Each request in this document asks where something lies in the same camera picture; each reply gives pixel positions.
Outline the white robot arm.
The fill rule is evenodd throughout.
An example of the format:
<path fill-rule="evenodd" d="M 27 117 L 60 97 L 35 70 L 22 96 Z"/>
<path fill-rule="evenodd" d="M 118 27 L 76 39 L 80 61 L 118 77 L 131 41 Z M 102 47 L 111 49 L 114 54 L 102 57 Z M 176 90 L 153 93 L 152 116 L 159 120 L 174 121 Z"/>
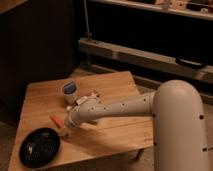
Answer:
<path fill-rule="evenodd" d="M 155 171 L 210 171 L 206 123 L 199 92 L 182 80 L 170 80 L 154 92 L 109 104 L 95 94 L 71 109 L 69 128 L 108 117 L 153 118 Z"/>

